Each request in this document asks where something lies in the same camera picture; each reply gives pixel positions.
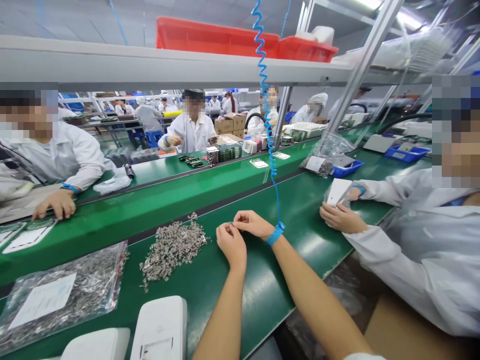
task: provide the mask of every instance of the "white plastic bag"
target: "white plastic bag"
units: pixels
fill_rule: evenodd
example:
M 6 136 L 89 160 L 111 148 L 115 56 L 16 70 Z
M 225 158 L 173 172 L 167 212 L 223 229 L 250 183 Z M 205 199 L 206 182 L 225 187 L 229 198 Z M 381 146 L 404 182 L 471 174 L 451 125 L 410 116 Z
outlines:
M 115 175 L 114 177 L 112 177 L 107 181 L 94 185 L 93 190 L 95 190 L 97 193 L 100 193 L 100 195 L 105 195 L 105 194 L 109 194 L 114 191 L 126 188 L 130 186 L 131 182 L 132 182 L 132 179 L 129 178 L 127 175 L 119 176 L 119 177 Z

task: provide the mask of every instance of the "small metal component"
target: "small metal component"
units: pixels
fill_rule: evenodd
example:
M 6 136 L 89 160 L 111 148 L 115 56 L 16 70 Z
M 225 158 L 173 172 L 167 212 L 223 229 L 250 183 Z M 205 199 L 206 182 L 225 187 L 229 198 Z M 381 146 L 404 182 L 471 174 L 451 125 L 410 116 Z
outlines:
M 210 239 L 205 236 L 203 226 L 199 225 L 197 214 L 188 217 L 190 224 L 182 225 L 176 221 L 169 226 L 160 227 L 155 234 L 155 242 L 144 262 L 140 263 L 143 272 L 145 292 L 149 291 L 149 282 L 169 280 L 172 271 L 182 264 L 190 264 L 200 252 L 200 247 Z

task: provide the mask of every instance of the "hairnet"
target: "hairnet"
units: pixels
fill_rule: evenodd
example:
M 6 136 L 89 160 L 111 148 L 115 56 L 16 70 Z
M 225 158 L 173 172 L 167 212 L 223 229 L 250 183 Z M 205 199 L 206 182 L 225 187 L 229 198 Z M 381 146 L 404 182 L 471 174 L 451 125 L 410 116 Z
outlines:
M 319 93 L 319 94 L 316 94 L 316 95 L 313 95 L 309 100 L 308 102 L 309 103 L 320 103 L 322 104 L 323 106 L 325 106 L 327 104 L 327 100 L 329 99 L 329 96 L 322 92 L 322 93 Z

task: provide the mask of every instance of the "blue stool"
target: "blue stool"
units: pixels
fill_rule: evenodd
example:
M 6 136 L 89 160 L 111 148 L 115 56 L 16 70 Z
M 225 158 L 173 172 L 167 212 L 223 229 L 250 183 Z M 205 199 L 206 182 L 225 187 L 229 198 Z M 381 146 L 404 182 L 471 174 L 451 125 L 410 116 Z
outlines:
M 163 131 L 145 131 L 146 143 L 149 148 L 158 148 L 159 140 L 164 135 Z
M 144 142 L 144 136 L 139 133 L 139 132 L 133 132 L 133 131 L 128 131 L 128 138 L 130 139 L 130 142 L 133 143 L 134 139 L 137 138 L 141 143 Z

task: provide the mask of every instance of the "white paper label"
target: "white paper label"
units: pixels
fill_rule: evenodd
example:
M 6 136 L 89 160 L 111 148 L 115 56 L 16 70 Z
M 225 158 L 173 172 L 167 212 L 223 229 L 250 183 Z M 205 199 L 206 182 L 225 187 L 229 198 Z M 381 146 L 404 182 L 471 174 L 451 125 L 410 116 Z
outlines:
M 308 163 L 306 164 L 306 168 L 318 173 L 324 161 L 325 159 L 323 157 L 310 156 L 310 159 L 308 159 Z
M 45 285 L 34 287 L 21 309 L 16 313 L 8 330 L 62 309 L 74 287 L 77 273 L 62 277 Z

